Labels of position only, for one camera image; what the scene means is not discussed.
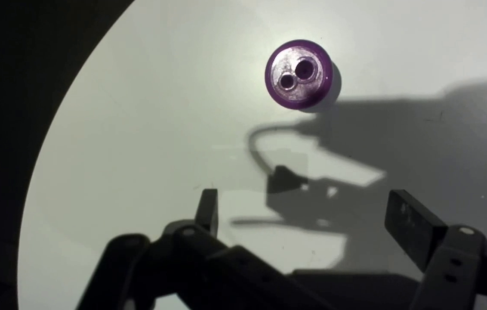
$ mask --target white table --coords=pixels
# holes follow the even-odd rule
[[[338,66],[335,109],[309,116],[263,87],[280,44]],[[249,135],[270,166],[321,180],[266,207]],[[487,2],[135,2],[98,45],[39,154],[22,221],[18,300],[73,309],[106,242],[156,240],[220,190],[220,240],[294,268],[419,273],[382,228],[404,188],[447,223],[487,233]],[[175,300],[160,309],[182,309]]]

